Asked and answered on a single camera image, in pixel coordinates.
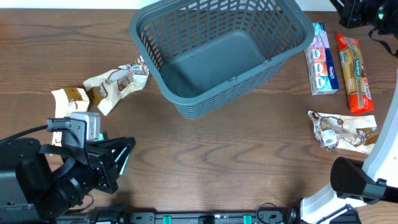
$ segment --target wood grain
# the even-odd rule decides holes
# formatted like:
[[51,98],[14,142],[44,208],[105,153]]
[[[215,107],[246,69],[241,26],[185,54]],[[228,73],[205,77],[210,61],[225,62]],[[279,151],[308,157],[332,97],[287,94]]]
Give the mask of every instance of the wood grain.
[[[140,53],[128,34],[130,10],[0,10],[0,137],[42,125],[52,117],[52,90],[82,86],[89,77],[132,62]],[[329,181],[339,156],[313,137],[308,110],[350,115],[335,36],[359,39],[369,74],[374,114],[382,126],[396,83],[397,60],[368,37],[370,27],[347,30],[337,13],[308,12],[325,22],[341,90],[312,96],[303,54],[289,59],[262,87],[196,120],[177,113],[151,78],[144,90],[121,100],[101,131],[110,138],[134,136],[119,190],[94,190],[95,206],[129,202],[160,212],[254,210],[261,202],[285,207]],[[392,37],[382,37],[398,44]],[[98,111],[95,106],[90,111]],[[49,143],[51,134],[31,135]],[[60,165],[49,157],[51,166]],[[363,223],[397,223],[389,203],[360,208]]]

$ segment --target basket rim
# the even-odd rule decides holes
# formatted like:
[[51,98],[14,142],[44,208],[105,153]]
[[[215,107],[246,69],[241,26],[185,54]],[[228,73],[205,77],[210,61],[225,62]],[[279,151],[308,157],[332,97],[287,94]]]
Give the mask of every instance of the basket rim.
[[301,11],[301,8],[299,7],[299,5],[295,1],[285,1],[287,3],[287,5],[291,8],[294,15],[300,19],[300,22],[303,24],[303,26],[305,28],[304,33],[306,35],[306,38],[302,41],[301,44],[299,44],[298,46],[296,46],[290,50],[287,50],[279,55],[276,55],[270,59],[267,59],[264,63],[234,77],[233,80],[226,80],[225,82],[220,83],[217,86],[214,86],[210,90],[208,90],[198,96],[195,96],[192,98],[184,98],[181,96],[177,96],[176,94],[174,94],[173,92],[171,92],[169,90],[169,88],[167,87],[167,85],[165,84],[165,82],[162,78],[162,75],[156,68],[155,63],[150,58],[150,55],[147,52],[145,45],[142,43],[141,38],[138,36],[138,32],[137,32],[137,25],[138,25],[139,21],[141,20],[141,18],[145,14],[149,13],[150,11],[156,10],[158,7],[165,6],[165,5],[179,2],[179,1],[180,0],[161,0],[159,2],[155,2],[151,5],[143,7],[142,9],[140,9],[138,12],[135,13],[135,15],[131,19],[130,25],[129,25],[129,34],[130,34],[131,38],[133,39],[134,43],[136,44],[137,48],[139,49],[142,58],[144,59],[144,61],[146,62],[146,65],[149,68],[150,73],[154,76],[160,91],[166,97],[166,99],[168,99],[169,101],[171,101],[175,104],[193,105],[193,104],[202,102],[204,100],[208,100],[212,96],[216,96],[218,93],[224,91],[225,89],[231,87],[232,85],[240,83],[243,80],[245,80],[245,79],[247,79],[247,78],[279,63],[279,62],[283,62],[283,61],[289,59],[289,57],[305,50],[312,43],[313,38],[315,36],[315,31],[313,28],[312,21],[308,18],[308,16],[303,11]]

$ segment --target plastic basket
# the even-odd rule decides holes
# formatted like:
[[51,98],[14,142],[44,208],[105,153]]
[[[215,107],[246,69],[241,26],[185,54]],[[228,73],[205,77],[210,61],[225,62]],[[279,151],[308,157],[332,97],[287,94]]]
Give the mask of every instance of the plastic basket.
[[163,95],[197,118],[267,82],[314,38],[294,0],[163,0],[130,35]]

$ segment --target white wall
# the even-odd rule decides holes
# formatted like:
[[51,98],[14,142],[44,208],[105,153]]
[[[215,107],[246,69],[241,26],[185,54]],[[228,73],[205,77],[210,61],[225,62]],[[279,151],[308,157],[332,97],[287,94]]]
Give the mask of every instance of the white wall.
[[[0,0],[0,8],[140,9],[156,1],[158,0]],[[329,0],[296,1],[303,11],[335,11]]]

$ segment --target snack package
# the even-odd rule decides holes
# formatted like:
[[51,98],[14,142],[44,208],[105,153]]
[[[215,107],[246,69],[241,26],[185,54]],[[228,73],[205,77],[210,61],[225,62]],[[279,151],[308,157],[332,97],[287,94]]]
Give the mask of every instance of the snack package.
[[343,34],[338,34],[336,39],[341,66],[343,67],[349,108],[354,114],[372,111],[374,106],[359,41],[345,37]]
[[304,50],[307,59],[312,95],[333,94],[340,88],[323,23],[314,23],[315,37]]
[[[69,117],[72,112],[86,112],[90,100],[82,88],[63,88],[51,92],[55,98],[55,118]],[[61,145],[62,133],[54,132],[52,144]]]
[[128,94],[145,87],[149,70],[142,57],[83,82],[87,94],[106,116]]
[[335,148],[371,153],[378,137],[376,121],[369,116],[342,116],[308,111],[313,132],[326,151]]

